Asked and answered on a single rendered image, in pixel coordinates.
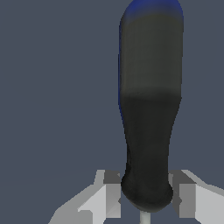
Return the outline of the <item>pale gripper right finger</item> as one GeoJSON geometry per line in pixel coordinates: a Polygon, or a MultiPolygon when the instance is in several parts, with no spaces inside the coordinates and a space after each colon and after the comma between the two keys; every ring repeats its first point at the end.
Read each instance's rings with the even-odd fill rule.
{"type": "Polygon", "coordinates": [[[205,183],[188,170],[169,171],[172,207],[179,218],[200,224],[224,224],[224,190],[205,183]]]}

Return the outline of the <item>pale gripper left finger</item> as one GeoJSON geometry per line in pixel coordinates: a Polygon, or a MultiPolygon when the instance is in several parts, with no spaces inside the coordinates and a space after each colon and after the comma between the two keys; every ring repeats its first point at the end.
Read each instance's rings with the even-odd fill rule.
{"type": "Polygon", "coordinates": [[[104,224],[120,217],[120,172],[97,170],[94,183],[59,207],[48,224],[104,224]]]}

